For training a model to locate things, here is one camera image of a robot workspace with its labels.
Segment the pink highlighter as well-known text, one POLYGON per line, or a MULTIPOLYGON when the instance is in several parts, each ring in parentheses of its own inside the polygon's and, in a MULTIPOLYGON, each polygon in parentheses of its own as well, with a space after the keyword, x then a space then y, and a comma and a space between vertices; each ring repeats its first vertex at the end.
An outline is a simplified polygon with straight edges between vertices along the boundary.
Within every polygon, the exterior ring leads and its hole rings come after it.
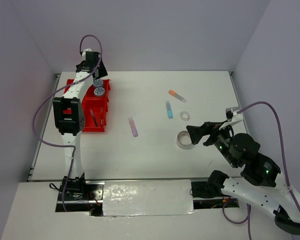
POLYGON ((129 121, 129 125, 130 125, 130 128, 131 128, 133 137, 137 137, 138 136, 138 132, 137 132, 137 129, 136 129, 136 126, 135 126, 133 118, 129 117, 128 121, 129 121))

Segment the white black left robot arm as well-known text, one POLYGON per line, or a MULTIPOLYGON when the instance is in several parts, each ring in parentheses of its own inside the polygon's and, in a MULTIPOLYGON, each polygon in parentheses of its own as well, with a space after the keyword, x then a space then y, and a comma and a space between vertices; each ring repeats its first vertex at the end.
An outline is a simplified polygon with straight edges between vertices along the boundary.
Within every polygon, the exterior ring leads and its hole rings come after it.
POLYGON ((65 171, 60 192, 83 199, 88 192, 81 161, 81 135, 86 125, 82 102, 99 71, 93 72, 100 54, 90 48, 82 53, 82 62, 76 66, 73 85, 53 99, 55 126, 61 134, 65 151, 65 171))

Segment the small clear tape roll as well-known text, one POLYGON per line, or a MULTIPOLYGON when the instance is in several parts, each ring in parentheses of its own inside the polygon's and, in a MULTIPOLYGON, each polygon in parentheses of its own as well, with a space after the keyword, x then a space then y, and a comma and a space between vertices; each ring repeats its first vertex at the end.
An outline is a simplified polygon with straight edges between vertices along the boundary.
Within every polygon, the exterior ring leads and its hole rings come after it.
POLYGON ((190 120, 190 115, 189 115, 189 113, 186 112, 186 111, 182 111, 182 112, 180 113, 180 119, 183 120, 183 121, 188 121, 188 120, 190 120))

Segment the blue gel pen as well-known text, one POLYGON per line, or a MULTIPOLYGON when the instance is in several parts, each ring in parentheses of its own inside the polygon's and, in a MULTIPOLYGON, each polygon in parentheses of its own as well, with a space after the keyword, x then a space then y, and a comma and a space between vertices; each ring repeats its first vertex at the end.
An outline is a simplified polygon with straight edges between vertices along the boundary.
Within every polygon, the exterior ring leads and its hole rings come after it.
POLYGON ((90 109, 90 114, 92 116, 95 127, 98 127, 97 120, 96 120, 96 117, 95 117, 94 112, 93 112, 92 109, 90 109))

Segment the blue lidded jar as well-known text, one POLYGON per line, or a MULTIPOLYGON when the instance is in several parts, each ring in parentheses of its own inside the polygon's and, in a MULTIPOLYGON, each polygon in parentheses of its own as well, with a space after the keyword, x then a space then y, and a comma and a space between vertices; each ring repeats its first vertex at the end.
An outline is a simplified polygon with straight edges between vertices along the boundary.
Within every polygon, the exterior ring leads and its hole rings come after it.
POLYGON ((103 97, 105 95, 106 91, 104 87, 96 87, 94 89, 94 95, 95 97, 103 97))
POLYGON ((94 88, 103 88, 104 87, 104 81, 102 79, 95 79, 93 81, 93 87, 94 88))

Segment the red gel pen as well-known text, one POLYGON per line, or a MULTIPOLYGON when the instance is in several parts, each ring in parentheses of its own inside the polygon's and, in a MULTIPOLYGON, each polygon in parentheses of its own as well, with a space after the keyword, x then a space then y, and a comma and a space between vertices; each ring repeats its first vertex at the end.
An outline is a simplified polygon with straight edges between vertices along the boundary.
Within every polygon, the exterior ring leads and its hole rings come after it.
POLYGON ((103 127, 103 108, 100 108, 100 127, 103 127))

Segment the blue highlighter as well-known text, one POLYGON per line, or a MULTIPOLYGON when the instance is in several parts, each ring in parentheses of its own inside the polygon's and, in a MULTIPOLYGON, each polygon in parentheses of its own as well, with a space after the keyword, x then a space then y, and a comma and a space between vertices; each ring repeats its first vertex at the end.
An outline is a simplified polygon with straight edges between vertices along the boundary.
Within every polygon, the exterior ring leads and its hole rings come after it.
POLYGON ((166 105, 166 110, 167 110, 168 118, 172 119, 173 118, 173 113, 172 113, 172 108, 171 108, 170 101, 166 100, 165 101, 165 105, 166 105))

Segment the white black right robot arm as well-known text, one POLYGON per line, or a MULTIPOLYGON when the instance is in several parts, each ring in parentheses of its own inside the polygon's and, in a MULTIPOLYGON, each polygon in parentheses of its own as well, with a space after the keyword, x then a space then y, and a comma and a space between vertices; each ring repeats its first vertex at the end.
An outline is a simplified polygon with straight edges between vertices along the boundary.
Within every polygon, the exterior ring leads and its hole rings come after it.
POLYGON ((214 170, 205 184, 194 183, 192 195, 212 198, 228 195, 258 208, 284 232, 300 236, 300 194, 285 182, 279 166, 259 152, 260 144, 246 133, 233 132, 232 126, 221 128, 221 122, 205 122, 186 127, 191 142, 196 145, 208 136, 205 147, 215 146, 232 168, 241 168, 240 175, 262 191, 249 189, 222 171, 214 170))

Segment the orange capped highlighter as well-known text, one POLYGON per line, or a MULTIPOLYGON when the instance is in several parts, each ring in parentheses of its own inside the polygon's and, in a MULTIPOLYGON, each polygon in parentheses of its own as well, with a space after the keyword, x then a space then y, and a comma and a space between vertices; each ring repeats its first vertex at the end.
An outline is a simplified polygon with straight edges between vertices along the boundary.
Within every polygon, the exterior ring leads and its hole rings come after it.
POLYGON ((170 95, 172 95, 173 97, 177 98, 178 100, 182 101, 183 103, 186 102, 186 99, 184 97, 182 97, 181 95, 177 94, 175 91, 169 90, 168 93, 170 95))

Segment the large clear tape roll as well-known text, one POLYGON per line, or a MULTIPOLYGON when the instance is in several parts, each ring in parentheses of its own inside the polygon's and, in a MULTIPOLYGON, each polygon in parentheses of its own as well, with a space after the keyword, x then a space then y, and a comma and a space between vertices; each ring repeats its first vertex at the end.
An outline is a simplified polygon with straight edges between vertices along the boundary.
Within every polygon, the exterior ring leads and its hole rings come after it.
POLYGON ((193 148, 193 144, 189 135, 189 132, 184 130, 181 131, 177 135, 176 144, 180 149, 183 150, 190 150, 193 148))

